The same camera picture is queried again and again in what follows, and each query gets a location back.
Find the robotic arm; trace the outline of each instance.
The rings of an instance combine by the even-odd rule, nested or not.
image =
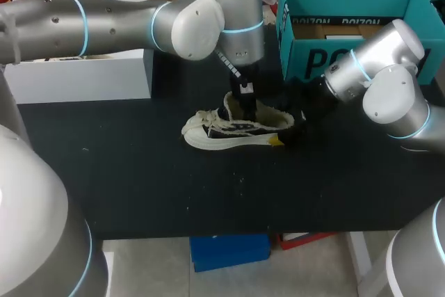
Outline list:
[[[157,49],[233,65],[264,55],[261,0],[21,0],[0,6],[0,63]]]
[[[331,64],[318,87],[331,104],[364,93],[367,116],[402,147],[445,153],[445,109],[427,102],[416,80],[424,55],[415,32],[396,19]]]

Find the tiled floor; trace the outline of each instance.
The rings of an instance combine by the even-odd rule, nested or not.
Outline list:
[[[110,297],[357,296],[342,234],[203,273],[193,270],[188,238],[105,241],[104,251],[114,253]]]

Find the black table surface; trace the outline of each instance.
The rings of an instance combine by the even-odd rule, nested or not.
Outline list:
[[[266,55],[261,75],[281,81],[274,27]],[[185,121],[218,107],[228,90],[216,56],[187,62],[155,53],[152,99],[20,111],[34,150],[100,239],[396,230],[445,195],[445,158],[400,148],[360,101],[326,117],[319,141],[299,150],[187,146]],[[444,104],[437,85],[423,91]]]

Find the shoelace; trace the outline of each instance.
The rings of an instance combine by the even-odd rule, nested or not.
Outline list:
[[[188,130],[202,127],[224,129],[232,126],[230,121],[223,120],[218,116],[218,110],[215,111],[197,111],[195,116],[197,116],[194,122],[187,123],[182,127],[181,133],[184,135]]]

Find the white sneaker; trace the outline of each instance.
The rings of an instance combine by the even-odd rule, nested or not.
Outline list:
[[[198,111],[182,128],[186,142],[201,150],[225,150],[240,145],[284,145],[283,136],[294,130],[295,120],[257,100],[257,122],[242,120],[243,110],[229,92],[222,107]]]

